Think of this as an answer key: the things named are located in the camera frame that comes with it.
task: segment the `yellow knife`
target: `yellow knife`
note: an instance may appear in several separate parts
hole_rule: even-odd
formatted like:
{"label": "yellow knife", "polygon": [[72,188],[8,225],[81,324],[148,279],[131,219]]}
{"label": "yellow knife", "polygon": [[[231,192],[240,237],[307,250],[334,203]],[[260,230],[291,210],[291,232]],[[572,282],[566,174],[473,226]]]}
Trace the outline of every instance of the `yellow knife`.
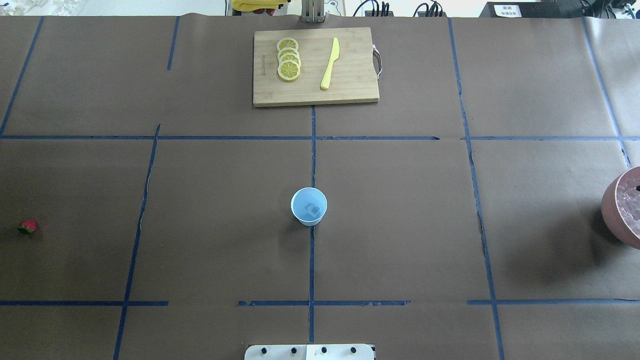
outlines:
{"label": "yellow knife", "polygon": [[329,64],[326,66],[326,71],[320,82],[320,88],[326,90],[331,84],[331,71],[333,70],[333,62],[340,57],[340,43],[338,38],[333,38],[333,46],[331,47],[331,55],[329,55]]}

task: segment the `stack of lemon slices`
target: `stack of lemon slices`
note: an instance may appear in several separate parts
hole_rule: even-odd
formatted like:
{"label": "stack of lemon slices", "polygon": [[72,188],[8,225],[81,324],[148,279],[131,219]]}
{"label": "stack of lemon slices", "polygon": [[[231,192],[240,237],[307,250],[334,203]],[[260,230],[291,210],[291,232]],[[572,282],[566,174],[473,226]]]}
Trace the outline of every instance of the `stack of lemon slices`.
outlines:
{"label": "stack of lemon slices", "polygon": [[300,76],[302,61],[298,53],[298,42],[294,38],[278,41],[278,76],[284,81],[294,81]]}

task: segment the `yellow cloth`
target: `yellow cloth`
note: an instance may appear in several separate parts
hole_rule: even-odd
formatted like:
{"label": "yellow cloth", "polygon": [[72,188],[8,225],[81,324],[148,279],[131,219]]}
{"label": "yellow cloth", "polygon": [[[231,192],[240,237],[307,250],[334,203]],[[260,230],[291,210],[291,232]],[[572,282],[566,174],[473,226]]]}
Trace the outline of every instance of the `yellow cloth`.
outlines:
{"label": "yellow cloth", "polygon": [[231,7],[239,12],[252,12],[258,9],[277,9],[287,0],[232,0]]}

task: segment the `red object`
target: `red object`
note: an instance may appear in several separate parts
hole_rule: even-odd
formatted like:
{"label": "red object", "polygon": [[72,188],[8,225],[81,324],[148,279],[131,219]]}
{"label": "red object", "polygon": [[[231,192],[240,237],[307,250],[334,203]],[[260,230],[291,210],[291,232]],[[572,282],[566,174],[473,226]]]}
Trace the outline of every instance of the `red object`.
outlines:
{"label": "red object", "polygon": [[30,218],[29,220],[25,220],[18,225],[18,231],[22,234],[33,234],[38,229],[38,223],[36,220]]}

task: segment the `wooden cutting board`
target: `wooden cutting board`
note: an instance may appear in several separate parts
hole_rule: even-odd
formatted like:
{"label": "wooden cutting board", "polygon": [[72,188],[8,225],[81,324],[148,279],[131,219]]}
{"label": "wooden cutting board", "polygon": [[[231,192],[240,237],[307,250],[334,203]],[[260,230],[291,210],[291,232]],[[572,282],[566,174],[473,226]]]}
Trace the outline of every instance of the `wooden cutting board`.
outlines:
{"label": "wooden cutting board", "polygon": [[[282,38],[298,41],[301,74],[286,82],[278,77],[278,51]],[[331,54],[333,38],[340,42],[340,58],[333,64],[331,86],[320,89],[320,81]],[[253,105],[299,106],[378,102],[378,80],[374,68],[371,28],[256,31],[253,41]]]}

